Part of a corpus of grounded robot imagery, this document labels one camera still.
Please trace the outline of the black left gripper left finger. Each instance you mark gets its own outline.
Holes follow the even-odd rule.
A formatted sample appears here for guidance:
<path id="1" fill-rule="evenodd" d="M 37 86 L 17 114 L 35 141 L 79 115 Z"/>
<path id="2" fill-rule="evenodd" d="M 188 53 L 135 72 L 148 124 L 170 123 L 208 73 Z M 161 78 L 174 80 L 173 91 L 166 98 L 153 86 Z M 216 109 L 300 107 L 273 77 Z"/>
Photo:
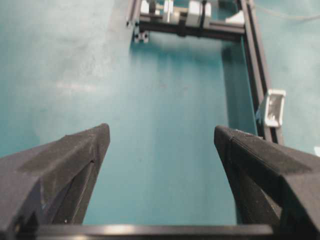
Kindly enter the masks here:
<path id="1" fill-rule="evenodd" d="M 0 231 L 81 224 L 110 144 L 102 123 L 0 159 Z"/>

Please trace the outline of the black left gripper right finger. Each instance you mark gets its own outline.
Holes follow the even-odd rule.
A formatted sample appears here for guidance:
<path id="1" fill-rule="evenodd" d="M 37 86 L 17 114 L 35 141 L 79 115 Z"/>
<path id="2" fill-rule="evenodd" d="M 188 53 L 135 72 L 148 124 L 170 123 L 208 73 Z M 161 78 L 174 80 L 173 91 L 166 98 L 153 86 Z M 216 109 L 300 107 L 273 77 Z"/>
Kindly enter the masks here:
<path id="1" fill-rule="evenodd" d="M 215 239 L 319 239 L 319 157 L 225 126 L 213 140 L 244 221 Z"/>

